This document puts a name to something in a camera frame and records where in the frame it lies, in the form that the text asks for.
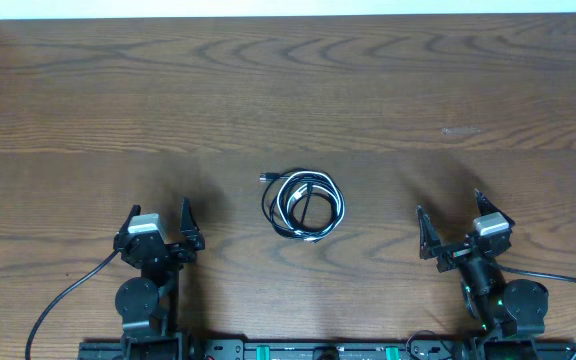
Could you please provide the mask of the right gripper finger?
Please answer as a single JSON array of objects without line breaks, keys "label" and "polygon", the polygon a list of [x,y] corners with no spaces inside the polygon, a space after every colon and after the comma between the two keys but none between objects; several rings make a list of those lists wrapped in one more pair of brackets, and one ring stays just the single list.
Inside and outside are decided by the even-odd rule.
[{"label": "right gripper finger", "polygon": [[493,213],[499,213],[508,222],[510,226],[515,225],[515,221],[510,218],[506,213],[501,211],[497,206],[495,206],[485,195],[478,189],[474,190],[475,201],[481,216],[490,215]]},{"label": "right gripper finger", "polygon": [[441,248],[441,239],[428,214],[421,206],[416,208],[416,215],[420,230],[419,257],[421,259],[435,258],[437,251]]}]

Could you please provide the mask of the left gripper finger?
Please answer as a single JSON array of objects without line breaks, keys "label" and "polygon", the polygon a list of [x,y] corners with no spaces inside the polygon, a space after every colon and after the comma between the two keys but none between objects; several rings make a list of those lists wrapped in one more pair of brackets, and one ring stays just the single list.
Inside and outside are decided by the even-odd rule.
[{"label": "left gripper finger", "polygon": [[180,233],[192,243],[201,242],[201,231],[192,215],[190,200],[184,197],[182,200]]},{"label": "left gripper finger", "polygon": [[138,216],[141,213],[141,206],[140,205],[133,205],[129,214],[119,229],[120,234],[126,234],[128,232],[128,227],[133,217]]}]

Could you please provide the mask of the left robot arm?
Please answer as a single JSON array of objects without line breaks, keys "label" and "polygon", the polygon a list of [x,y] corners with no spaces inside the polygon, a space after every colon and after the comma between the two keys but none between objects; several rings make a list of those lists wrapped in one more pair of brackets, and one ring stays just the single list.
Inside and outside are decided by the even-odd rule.
[{"label": "left robot arm", "polygon": [[125,359],[185,359],[187,336],[177,329],[179,273],[197,260],[205,239],[192,215],[190,201],[181,204],[182,239],[166,241],[159,214],[143,214],[135,205],[113,239],[121,260],[140,271],[124,282],[115,296],[122,317],[120,339]]}]

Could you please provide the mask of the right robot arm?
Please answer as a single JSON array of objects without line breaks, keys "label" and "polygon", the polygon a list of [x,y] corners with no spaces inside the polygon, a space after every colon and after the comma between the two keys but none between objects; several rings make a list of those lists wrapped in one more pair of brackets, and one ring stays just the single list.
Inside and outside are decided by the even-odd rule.
[{"label": "right robot arm", "polygon": [[479,216],[460,243],[444,244],[422,207],[416,209],[420,229],[419,257],[436,259],[439,272],[458,270],[461,291],[482,332],[455,348],[458,359],[536,359],[534,337],[545,331],[549,293],[542,284],[506,281],[495,258],[511,247],[515,225],[482,192],[475,192]]}]

